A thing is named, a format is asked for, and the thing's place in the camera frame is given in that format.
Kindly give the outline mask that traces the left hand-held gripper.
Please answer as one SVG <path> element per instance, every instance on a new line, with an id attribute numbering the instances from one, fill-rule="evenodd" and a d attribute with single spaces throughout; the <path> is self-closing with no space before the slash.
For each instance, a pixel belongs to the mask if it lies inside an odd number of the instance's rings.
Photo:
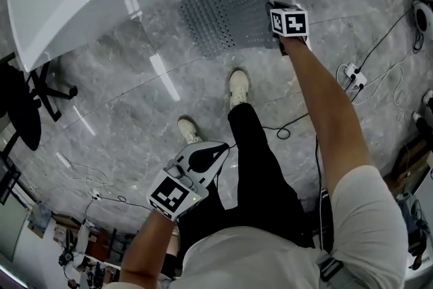
<path id="1" fill-rule="evenodd" d="M 175 158 L 180 165 L 169 161 L 157 174 L 147 201 L 167 219 L 176 221 L 208 197 L 203 185 L 209 185 L 218 175 L 229 152 L 229 145 L 220 141 L 189 144 Z M 181 167 L 189 169 L 195 178 L 186 175 Z"/>

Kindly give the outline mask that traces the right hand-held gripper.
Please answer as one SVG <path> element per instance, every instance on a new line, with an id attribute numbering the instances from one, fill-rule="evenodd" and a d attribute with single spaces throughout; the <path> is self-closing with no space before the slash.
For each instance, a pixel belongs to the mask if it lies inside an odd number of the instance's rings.
<path id="1" fill-rule="evenodd" d="M 279 50 L 282 56 L 287 56 L 286 49 L 281 42 L 281 37 L 298 39 L 307 47 L 309 44 L 309 16 L 306 10 L 297 5 L 268 1 L 265 5 L 269 31 L 274 38 L 279 40 Z"/>

